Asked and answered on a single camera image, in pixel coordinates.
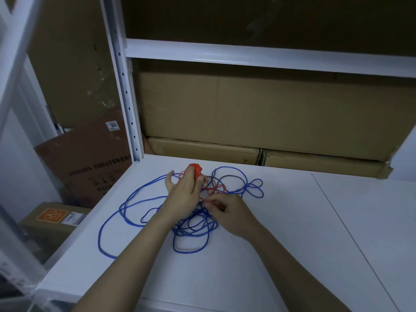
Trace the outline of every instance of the hand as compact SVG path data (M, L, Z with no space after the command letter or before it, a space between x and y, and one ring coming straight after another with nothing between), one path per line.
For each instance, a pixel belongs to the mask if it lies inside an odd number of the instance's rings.
M160 210L172 220L172 224L186 218L194 210L205 179L201 175L195 180L193 167L186 168L185 175L176 184L172 182L173 174L174 171L171 171L166 176L165 185L169 194Z
M215 193L203 206L228 232L245 240L261 225L239 195Z

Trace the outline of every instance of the person's right arm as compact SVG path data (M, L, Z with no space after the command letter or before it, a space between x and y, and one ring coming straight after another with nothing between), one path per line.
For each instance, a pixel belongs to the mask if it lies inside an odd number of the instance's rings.
M204 207L227 231L254 247L289 311L350 311L257 221L239 195L212 194Z

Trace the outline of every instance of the blue wire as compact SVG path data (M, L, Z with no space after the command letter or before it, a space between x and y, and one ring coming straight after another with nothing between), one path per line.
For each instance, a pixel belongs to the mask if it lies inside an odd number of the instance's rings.
M242 174L242 177L237 176L237 175L225 175L225 176L221 176L220 178L216 178L216 173L218 170L220 170L221 168L231 168L234 170L237 170L238 172L240 172ZM180 173L175 173L174 176L175 177L179 177ZM224 184L223 183L223 179L226 177L236 177L239 178L240 180L242 180L242 182L244 183L244 185L236 190L223 190L224 193L226 194L237 194L240 195L241 197L247 192L250 195L252 195L255 198L262 198L264 196L263 191L260 189L260 187L263 186L263 181L259 178L253 179L251 182L248 182L248 179L246 177L246 175L239 170L236 167L232 167L232 166L220 166L218 168L216 168L215 170L212 171L211 173L211 181L208 183L208 186L214 186L214 182L213 180L215 180L217 182L218 185ZM140 223L134 223L133 221L131 221L128 217L127 217L127 213L126 210L130 207L133 207L135 205L138 205L140 203L144 203L146 201L152 201L152 200L156 200L156 199L162 199L162 198L166 198L167 196L159 196L159 197L155 197L155 198L150 198L150 199L144 199L144 200L140 200L136 203L133 203L131 205L129 205L129 201L131 201L138 193L140 190L142 190L143 188L150 186L154 183L157 183L161 180L164 180L166 178L166 174L159 176L158 178L155 178L154 180L144 184L143 186L139 187L138 189L136 189L134 192L132 192L128 198L126 199L126 201L124 203L122 203L119 207L119 209L114 212L112 215L109 216L109 218L107 220L105 220L105 222L102 224L100 230L98 231L98 250L105 256L110 257L112 259L116 259L117 256L111 255L108 252L104 251L103 248L101 247L101 234L102 231L105 227L105 225L112 219L112 217L114 217L115 215L119 214L121 215L121 217L124 219L124 221L132 226L135 227L139 227L142 228L146 225L147 221L144 221L143 219L149 214L149 212L151 212L152 210L156 210L156 212L159 211L159 209L163 206L163 204L161 204L159 207L156 208L151 208L149 209L144 216L140 219ZM256 181L260 181L260 185L256 185L254 184L254 182ZM256 189L260 191L260 195L254 195L249 189ZM190 225L190 221L193 220L196 217L201 217L201 220L195 224L195 225ZM180 254L193 254L193 253L197 253L199 251L202 251L208 244L209 241L209 237L210 237L210 233L212 231L214 231L216 228L218 227L218 223L213 220L212 216L209 214L208 210L202 206L202 201L200 201L195 209L192 211L192 213L185 219L181 219L177 224L175 224L175 226L172 228L172 232L174 233L174 240L172 243L173 249L175 252L180 253ZM193 251L180 251L178 250L175 245L176 245L176 238L177 237L201 237L201 236L207 236L206 240L205 240L205 244L197 249L197 250L193 250Z

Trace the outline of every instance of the person's left arm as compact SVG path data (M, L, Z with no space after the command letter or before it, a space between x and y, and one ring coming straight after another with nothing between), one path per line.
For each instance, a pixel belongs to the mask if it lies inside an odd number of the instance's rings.
M204 183L203 176L195 180L192 167L177 184L172 183L173 174L171 171L165 180L169 194L162 208L78 301L73 312L135 310L166 236L195 208Z

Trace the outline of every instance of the forearm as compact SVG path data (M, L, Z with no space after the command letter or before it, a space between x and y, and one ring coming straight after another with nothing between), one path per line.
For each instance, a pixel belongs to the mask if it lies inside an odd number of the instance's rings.
M349 311L265 227L257 225L249 242L290 311Z
M155 214L80 299L73 311L134 311L153 263L173 223Z

